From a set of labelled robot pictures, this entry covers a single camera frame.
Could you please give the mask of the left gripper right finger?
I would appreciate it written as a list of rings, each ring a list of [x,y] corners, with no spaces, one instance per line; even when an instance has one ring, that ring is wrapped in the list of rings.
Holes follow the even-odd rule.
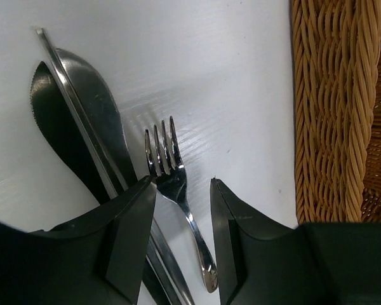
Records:
[[[210,185],[222,304],[381,304],[381,223],[292,229]]]

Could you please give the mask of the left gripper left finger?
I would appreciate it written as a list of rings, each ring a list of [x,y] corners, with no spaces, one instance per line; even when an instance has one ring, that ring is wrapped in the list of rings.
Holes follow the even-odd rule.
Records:
[[[0,222],[0,304],[136,304],[155,197],[144,177],[49,231]]]

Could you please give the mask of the steel fork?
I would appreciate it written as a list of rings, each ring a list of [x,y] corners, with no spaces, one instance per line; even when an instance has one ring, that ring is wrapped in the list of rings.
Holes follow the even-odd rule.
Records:
[[[161,122],[162,141],[159,140],[157,127],[154,127],[156,155],[152,152],[149,131],[145,131],[147,166],[150,175],[155,178],[159,193],[183,211],[194,235],[204,285],[209,293],[213,293],[218,288],[217,267],[187,201],[187,173],[180,155],[173,117],[170,117],[169,126],[170,135],[167,135],[165,122]]]

